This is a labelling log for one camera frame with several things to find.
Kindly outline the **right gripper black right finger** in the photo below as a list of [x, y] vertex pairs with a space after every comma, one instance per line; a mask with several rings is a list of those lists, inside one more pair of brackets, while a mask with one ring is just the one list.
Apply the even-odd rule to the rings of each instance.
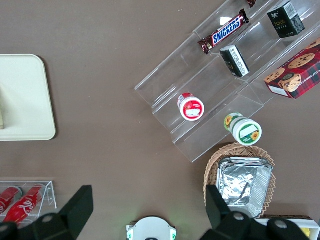
[[206, 186], [206, 213], [211, 229], [202, 240], [265, 240], [267, 227], [240, 211], [231, 211], [215, 185]]

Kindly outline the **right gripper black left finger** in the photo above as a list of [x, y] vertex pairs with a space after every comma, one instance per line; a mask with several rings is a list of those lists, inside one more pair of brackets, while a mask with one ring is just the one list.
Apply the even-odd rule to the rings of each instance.
[[46, 214], [33, 224], [33, 238], [76, 240], [93, 211], [93, 187], [83, 185], [58, 213]]

